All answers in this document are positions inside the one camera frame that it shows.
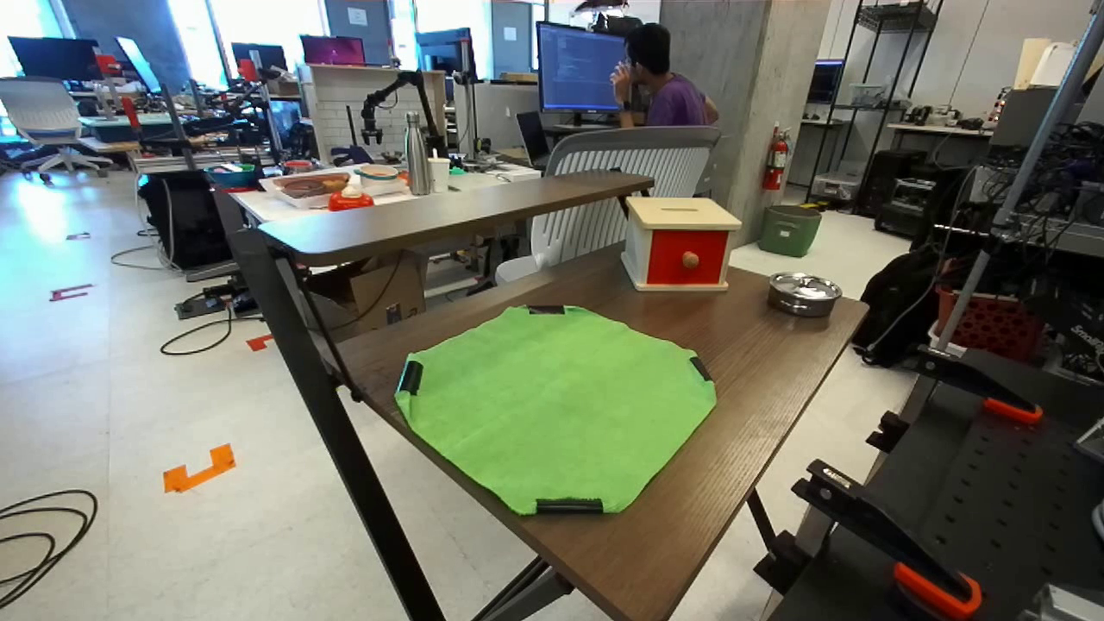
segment person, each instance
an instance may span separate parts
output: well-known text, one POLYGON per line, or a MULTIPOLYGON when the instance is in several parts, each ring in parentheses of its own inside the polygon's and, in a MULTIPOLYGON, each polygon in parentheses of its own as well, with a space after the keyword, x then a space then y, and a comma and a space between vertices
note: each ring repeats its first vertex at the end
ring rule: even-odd
POLYGON ((619 105, 619 126, 638 125, 713 125, 717 108, 679 72, 670 70, 670 30, 662 24, 642 24, 625 36, 628 67, 616 67, 611 83, 619 105))

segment white lid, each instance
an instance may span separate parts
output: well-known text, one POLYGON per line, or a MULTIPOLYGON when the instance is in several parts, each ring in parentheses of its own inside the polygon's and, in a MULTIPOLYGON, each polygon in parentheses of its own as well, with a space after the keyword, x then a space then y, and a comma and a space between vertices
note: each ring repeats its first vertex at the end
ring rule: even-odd
POLYGON ((628 195, 628 210, 660 230, 736 230, 737 217, 707 195, 628 195))

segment trash can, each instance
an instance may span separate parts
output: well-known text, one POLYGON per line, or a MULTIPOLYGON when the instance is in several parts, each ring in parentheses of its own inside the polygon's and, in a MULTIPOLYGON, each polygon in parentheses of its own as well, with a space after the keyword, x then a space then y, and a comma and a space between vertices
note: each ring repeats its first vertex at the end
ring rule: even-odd
POLYGON ((757 249, 777 254, 807 254, 820 228, 817 208, 774 202, 761 215, 757 249))

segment purple shirt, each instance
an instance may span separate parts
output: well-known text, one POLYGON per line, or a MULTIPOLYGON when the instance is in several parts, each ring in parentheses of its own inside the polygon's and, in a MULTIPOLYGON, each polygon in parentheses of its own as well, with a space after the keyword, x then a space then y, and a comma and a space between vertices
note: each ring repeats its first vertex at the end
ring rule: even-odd
POLYGON ((648 99, 648 125, 711 125, 703 94, 674 72, 648 99))

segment concrete column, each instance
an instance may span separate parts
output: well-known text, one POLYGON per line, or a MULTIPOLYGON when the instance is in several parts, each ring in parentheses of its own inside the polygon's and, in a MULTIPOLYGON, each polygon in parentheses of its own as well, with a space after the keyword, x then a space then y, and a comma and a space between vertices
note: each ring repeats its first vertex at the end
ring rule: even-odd
POLYGON ((691 75, 720 109, 711 192, 757 230, 757 177, 774 126, 800 132, 829 0, 683 0, 662 2, 674 30, 674 70, 691 75))

